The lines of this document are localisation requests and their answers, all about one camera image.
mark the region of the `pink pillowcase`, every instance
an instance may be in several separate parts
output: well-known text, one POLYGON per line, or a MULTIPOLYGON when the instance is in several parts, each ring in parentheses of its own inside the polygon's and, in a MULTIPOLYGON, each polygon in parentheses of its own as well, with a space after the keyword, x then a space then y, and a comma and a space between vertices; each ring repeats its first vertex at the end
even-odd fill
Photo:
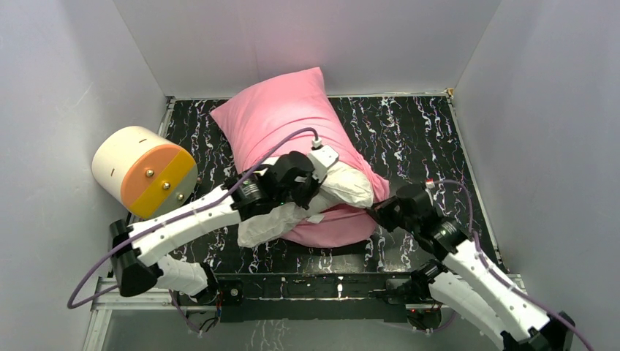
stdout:
MULTIPOLYGON (((340 154, 341 162, 364 173, 372 184, 375 202, 389 196, 388 181, 372 171, 344 131, 325 94, 318 67, 255 84, 211 111, 211 116, 230 142, 239 173, 292 132, 313 127, 323 143, 340 154)), ((312 133, 298 135, 273 156, 307 153, 312 139, 312 133)), ((336 206, 324 215, 319 224, 303 221, 283 238, 311 247, 338 247, 369 238, 376 227, 363 210, 348 205, 336 206)))

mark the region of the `gray floor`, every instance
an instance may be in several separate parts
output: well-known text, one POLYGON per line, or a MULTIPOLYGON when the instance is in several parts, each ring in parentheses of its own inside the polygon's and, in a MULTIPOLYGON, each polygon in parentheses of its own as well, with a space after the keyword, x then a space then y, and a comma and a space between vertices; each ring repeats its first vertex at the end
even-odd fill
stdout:
POLYGON ((114 311, 103 350, 497 350, 457 318, 429 337, 380 320, 262 320, 216 326, 201 339, 174 311, 114 311))

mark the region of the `marble tabletop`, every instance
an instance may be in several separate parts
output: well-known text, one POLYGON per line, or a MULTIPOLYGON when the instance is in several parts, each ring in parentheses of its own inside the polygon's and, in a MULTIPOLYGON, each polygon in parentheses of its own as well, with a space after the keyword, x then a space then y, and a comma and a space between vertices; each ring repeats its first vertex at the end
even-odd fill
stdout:
MULTIPOLYGON (((230 144, 209 112, 225 100, 178 100, 166 138, 184 147, 198 164, 202 179, 190 198, 203 196, 235 175, 230 144)), ((398 186, 405 181, 455 179, 475 194, 447 97, 330 98, 347 134, 374 171, 398 186)), ((436 203, 447 216, 466 223, 464 196, 440 186, 436 203)), ((495 260, 480 203, 474 202, 474 229, 495 260)), ((282 239, 253 249, 237 245, 237 228, 225 227, 176 249, 172 256, 208 262, 216 273, 382 273, 406 272, 431 255, 403 230, 378 227, 366 241, 335 249, 313 249, 282 239)))

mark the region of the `metal frame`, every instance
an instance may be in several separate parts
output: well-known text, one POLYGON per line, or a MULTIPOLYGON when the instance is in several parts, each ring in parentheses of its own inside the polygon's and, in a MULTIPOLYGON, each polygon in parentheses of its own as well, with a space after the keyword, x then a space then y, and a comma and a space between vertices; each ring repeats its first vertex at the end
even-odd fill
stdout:
MULTIPOLYGON (((424 92, 390 92, 390 93, 378 93, 378 94, 361 94, 361 95, 330 95, 329 97, 411 97, 411 96, 425 96, 425 97, 447 97, 448 105, 450 108, 450 113, 452 114, 452 118, 454 120, 454 124, 456 127, 456 131, 461 137, 461 131, 458 128, 458 119, 456 117, 454 105, 453 105, 453 95, 451 89, 446 89, 445 91, 424 91, 424 92)), ((168 97, 168 101, 166 104, 166 112, 163 115, 162 121, 159 124, 158 134, 162 137, 165 137, 167 133, 168 126, 170 125, 170 119, 172 118, 172 114, 174 111, 174 105, 177 101, 184 100, 194 100, 192 98, 181 98, 177 99, 175 97, 168 97)), ((472 164, 469 160, 469 156, 461 141, 461 147, 463 148, 463 153, 465 155, 465 160, 467 163, 467 167, 469 168, 469 172, 472 175, 472 182, 474 184, 474 188, 476 191, 476 195, 480 201, 480 207, 483 211, 483 216, 487 224, 488 232, 491 237, 491 241, 493 243, 493 247, 495 249, 495 254, 497 256, 497 260, 499 262, 502 261, 499 250, 497 248, 497 243, 493 234, 493 230, 491 228, 491 224, 488 220, 487 211, 485 206, 480 198, 480 190, 478 189, 476 178, 474 176, 472 170, 472 164)), ((136 218, 131 216, 130 222, 135 221, 136 218)), ((512 279, 524 292, 525 286, 523 284, 523 280, 520 274, 509 274, 508 277, 512 279)), ((96 292, 102 291, 107 287, 116 284, 116 280, 114 278, 101 278, 97 283, 96 292)), ((91 319, 88 325, 88 333, 86 334, 86 340, 84 343, 83 351, 100 351, 103 348, 105 337, 107 335, 107 329, 110 325, 110 320, 112 317, 112 313, 115 310, 176 310, 174 305, 171 304, 171 297, 166 289, 151 289, 148 292, 145 292, 139 296, 135 296, 133 298, 123 298, 120 296, 117 290, 113 290, 103 296, 95 299, 91 306, 91 319)), ((430 304, 408 304, 405 306, 405 309, 430 309, 430 304)), ((196 312, 214 312, 214 306, 183 306, 184 310, 187 311, 196 311, 196 312)))

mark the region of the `cylindrical container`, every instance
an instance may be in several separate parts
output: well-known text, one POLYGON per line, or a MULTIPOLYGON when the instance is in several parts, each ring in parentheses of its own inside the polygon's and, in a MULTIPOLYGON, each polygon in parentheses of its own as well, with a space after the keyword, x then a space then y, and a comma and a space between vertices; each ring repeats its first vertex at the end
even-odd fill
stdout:
POLYGON ((107 192, 144 219, 183 205, 198 177, 189 152, 142 127, 112 134, 95 153, 92 170, 107 192))

